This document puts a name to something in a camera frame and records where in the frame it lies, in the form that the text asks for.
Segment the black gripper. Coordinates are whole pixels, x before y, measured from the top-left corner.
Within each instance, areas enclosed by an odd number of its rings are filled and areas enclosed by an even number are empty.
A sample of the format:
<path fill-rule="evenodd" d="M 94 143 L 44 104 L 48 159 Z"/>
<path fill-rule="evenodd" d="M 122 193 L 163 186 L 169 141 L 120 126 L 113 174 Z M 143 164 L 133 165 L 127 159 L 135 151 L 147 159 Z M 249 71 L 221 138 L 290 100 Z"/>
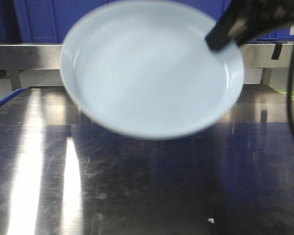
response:
<path fill-rule="evenodd" d="M 211 51 L 221 51 L 292 24 L 294 0 L 233 0 L 205 41 Z"/>

